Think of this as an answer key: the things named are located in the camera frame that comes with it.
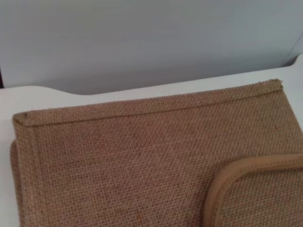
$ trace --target jute bag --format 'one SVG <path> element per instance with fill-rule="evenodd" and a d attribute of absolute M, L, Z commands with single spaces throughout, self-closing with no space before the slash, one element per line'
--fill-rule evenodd
<path fill-rule="evenodd" d="M 13 123 L 22 227 L 303 225 L 303 134 L 279 80 Z"/>

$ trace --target woven jute texture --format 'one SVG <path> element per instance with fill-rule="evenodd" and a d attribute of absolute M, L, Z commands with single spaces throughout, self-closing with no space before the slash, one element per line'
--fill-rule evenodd
<path fill-rule="evenodd" d="M 228 190 L 221 227 L 303 226 L 303 169 L 245 176 Z"/>
<path fill-rule="evenodd" d="M 206 192 L 227 163 L 303 151 L 279 80 L 13 122 L 22 227 L 201 226 Z"/>

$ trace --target gray wall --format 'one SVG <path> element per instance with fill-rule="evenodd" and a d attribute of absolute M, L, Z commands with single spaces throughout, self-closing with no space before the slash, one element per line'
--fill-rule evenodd
<path fill-rule="evenodd" d="M 78 94 L 263 70 L 303 52 L 303 0 L 0 0 L 5 87 Z"/>

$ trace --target white table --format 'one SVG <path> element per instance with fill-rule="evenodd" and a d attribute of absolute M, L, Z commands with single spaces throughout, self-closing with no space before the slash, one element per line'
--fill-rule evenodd
<path fill-rule="evenodd" d="M 303 129 L 303 54 L 289 67 L 248 72 L 133 90 L 80 96 L 46 87 L 15 87 L 0 90 L 0 226 L 18 227 L 18 211 L 9 147 L 15 135 L 13 114 L 28 110 L 87 105 L 111 101 L 170 96 L 257 83 L 268 79 L 283 81 L 284 91 Z"/>

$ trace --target white surface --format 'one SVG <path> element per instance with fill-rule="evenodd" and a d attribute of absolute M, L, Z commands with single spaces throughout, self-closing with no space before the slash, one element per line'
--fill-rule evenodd
<path fill-rule="evenodd" d="M 302 9 L 302 0 L 0 0 L 4 86 L 98 94 L 281 67 L 303 48 Z"/>
<path fill-rule="evenodd" d="M 9 160 L 9 147 L 14 139 L 11 123 L 13 114 L 33 109 L 185 94 L 241 86 L 276 78 L 283 81 L 284 91 L 301 128 L 303 128 L 303 55 L 298 57 L 294 65 L 284 68 L 92 96 L 73 95 L 45 87 L 16 87 L 0 90 L 0 226 L 18 226 L 17 204 Z"/>

